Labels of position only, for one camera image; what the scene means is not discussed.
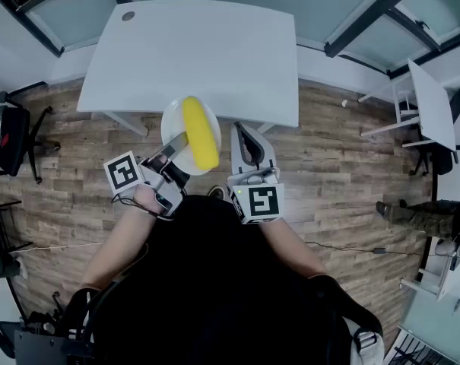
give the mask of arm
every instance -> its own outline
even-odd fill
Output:
[[[151,211],[160,213],[154,190],[143,184],[137,186],[134,200]],[[120,218],[105,243],[86,267],[81,287],[98,290],[129,266],[148,238],[156,218],[136,207],[129,207]]]
[[[259,226],[277,257],[289,268],[307,278],[325,275],[326,268],[317,254],[299,238],[284,219],[261,223]]]

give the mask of white plate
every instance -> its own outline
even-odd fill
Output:
[[[167,144],[174,139],[181,132],[186,130],[184,124],[184,118],[182,116],[182,101],[185,97],[175,99],[166,109],[163,111],[162,123],[160,124],[160,134],[162,135],[162,143]],[[205,110],[206,117],[208,118],[209,125],[213,131],[214,139],[216,140],[217,152],[221,150],[221,130],[220,125],[217,122],[216,116],[213,111],[199,100]],[[181,169],[181,171],[188,173],[193,176],[200,176],[208,172],[208,170],[201,170],[196,166],[192,151],[189,145],[187,145],[176,158],[173,159],[174,164]]]

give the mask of shoe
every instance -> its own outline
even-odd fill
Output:
[[[387,212],[387,210],[389,209],[388,205],[385,204],[385,203],[382,203],[382,202],[377,202],[376,205],[376,211],[382,215],[382,217],[385,217],[385,213]]]
[[[17,261],[18,264],[20,265],[20,276],[22,276],[22,278],[24,278],[24,280],[28,280],[29,279],[29,272],[27,270],[27,267],[25,266],[24,259],[22,259],[22,257],[17,257],[15,259],[15,261]]]
[[[220,186],[214,186],[209,190],[208,196],[210,198],[219,198],[220,200],[224,200],[224,189]]]

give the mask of hand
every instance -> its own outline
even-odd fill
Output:
[[[135,188],[133,199],[143,205],[146,209],[149,209],[157,214],[161,214],[163,211],[163,207],[155,200],[154,189],[148,185],[138,184]]]

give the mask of white wire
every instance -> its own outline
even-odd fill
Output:
[[[69,247],[82,247],[82,246],[92,246],[92,245],[103,245],[103,243],[83,243],[82,245],[67,245],[67,246],[49,246],[49,247],[33,247],[31,249],[17,250],[16,252],[31,252],[32,250],[51,250],[51,249],[66,249]]]

